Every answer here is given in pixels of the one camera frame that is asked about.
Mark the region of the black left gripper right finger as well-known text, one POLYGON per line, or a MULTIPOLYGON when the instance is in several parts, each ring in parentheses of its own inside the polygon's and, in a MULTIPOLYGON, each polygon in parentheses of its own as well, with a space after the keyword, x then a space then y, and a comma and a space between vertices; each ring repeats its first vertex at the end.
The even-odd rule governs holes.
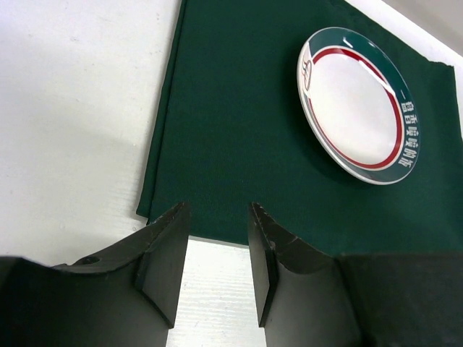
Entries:
POLYGON ((462 255, 327 255, 249 207, 258 324, 268 346, 460 346, 462 255))

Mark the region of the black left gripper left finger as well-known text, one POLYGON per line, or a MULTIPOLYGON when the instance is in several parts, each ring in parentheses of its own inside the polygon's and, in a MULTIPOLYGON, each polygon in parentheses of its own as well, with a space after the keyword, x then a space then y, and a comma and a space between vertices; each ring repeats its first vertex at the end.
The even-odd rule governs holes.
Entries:
POLYGON ((72 265, 1 258, 3 346, 165 346, 190 230, 181 202, 72 265))

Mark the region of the dark green cloth placemat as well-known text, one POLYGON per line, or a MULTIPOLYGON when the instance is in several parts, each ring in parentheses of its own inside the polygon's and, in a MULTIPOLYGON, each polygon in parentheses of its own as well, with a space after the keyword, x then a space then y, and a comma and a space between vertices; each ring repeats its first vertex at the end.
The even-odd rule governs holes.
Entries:
POLYGON ((329 254, 462 249, 462 134, 454 69, 345 1, 183 1, 137 214, 192 206, 195 236, 247 243, 247 206, 329 254), (316 140, 296 64, 316 30, 355 30, 388 55, 417 106, 413 172, 367 184, 316 140))

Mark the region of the white plate green red rim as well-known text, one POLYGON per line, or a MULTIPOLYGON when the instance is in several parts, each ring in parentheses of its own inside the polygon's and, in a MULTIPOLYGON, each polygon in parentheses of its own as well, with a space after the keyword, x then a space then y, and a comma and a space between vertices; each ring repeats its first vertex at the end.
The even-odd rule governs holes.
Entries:
POLYGON ((344 27, 326 27, 304 43, 297 89, 307 122, 331 158, 357 179, 395 184, 420 154, 412 94, 389 57, 344 27))

